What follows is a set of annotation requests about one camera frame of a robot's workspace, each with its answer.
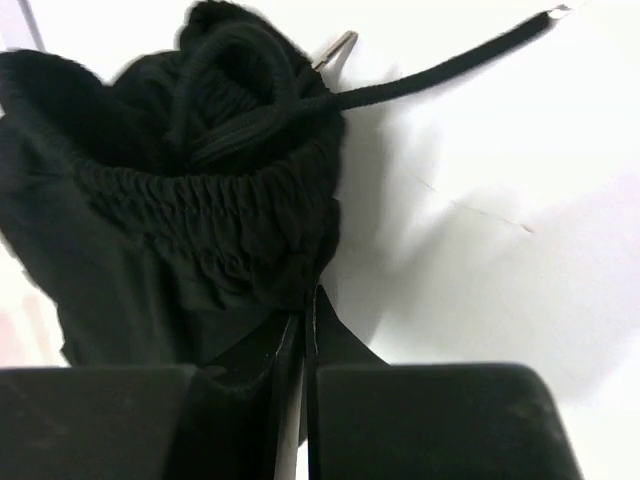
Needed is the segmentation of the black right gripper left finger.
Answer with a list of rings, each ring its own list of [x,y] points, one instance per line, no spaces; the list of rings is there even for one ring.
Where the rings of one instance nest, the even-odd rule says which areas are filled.
[[[5,479],[292,479],[302,329],[260,327],[211,366],[1,373]]]

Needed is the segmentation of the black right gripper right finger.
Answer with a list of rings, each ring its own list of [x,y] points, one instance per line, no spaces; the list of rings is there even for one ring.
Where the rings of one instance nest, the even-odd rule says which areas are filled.
[[[552,395],[516,363],[391,365],[317,287],[305,319],[313,479],[578,479]]]

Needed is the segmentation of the black trousers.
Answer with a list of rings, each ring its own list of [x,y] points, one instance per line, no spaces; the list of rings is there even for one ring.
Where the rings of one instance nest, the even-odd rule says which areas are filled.
[[[441,85],[547,32],[543,11],[436,66],[335,93],[262,17],[195,4],[173,50],[106,84],[1,55],[1,231],[74,366],[211,365],[306,305],[340,238],[344,113]]]

